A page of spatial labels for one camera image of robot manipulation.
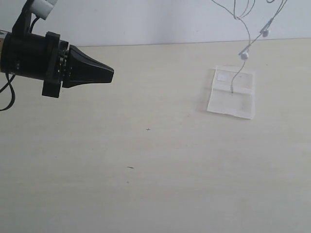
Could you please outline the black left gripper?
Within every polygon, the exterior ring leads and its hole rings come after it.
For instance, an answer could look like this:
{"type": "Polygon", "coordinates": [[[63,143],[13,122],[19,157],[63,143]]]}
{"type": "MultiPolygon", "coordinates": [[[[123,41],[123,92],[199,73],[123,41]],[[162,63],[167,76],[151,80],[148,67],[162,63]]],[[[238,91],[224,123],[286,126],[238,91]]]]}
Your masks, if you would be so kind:
{"type": "Polygon", "coordinates": [[[112,82],[113,68],[87,56],[76,46],[71,45],[69,51],[68,47],[69,42],[52,32],[45,36],[27,33],[22,37],[7,33],[1,50],[0,70],[42,80],[42,95],[52,98],[60,96],[62,80],[64,88],[112,82]]]}

